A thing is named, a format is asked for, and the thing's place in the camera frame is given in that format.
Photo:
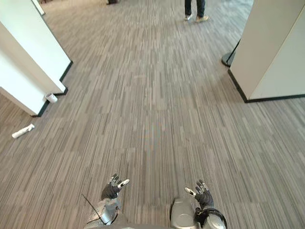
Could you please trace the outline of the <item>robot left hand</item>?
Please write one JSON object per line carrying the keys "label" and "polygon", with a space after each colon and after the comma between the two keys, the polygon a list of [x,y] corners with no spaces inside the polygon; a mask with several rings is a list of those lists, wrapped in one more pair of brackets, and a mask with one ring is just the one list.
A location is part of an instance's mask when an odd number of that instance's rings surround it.
{"label": "robot left hand", "polygon": [[115,199],[118,197],[118,193],[130,182],[129,179],[124,181],[119,180],[119,176],[115,173],[111,176],[109,182],[106,184],[105,188],[101,194],[101,200],[104,199]]}

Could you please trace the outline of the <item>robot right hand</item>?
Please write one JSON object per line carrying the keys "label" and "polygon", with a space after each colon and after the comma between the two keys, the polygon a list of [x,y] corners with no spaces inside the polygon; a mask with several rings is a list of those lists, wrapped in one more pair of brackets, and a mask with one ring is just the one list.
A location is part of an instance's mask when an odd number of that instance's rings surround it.
{"label": "robot right hand", "polygon": [[202,179],[199,179],[196,182],[195,191],[188,187],[184,187],[184,190],[186,193],[188,193],[189,195],[191,195],[193,198],[195,198],[197,200],[201,209],[204,209],[207,207],[212,207],[212,208],[214,207],[213,196],[212,196],[209,188],[203,182]]}

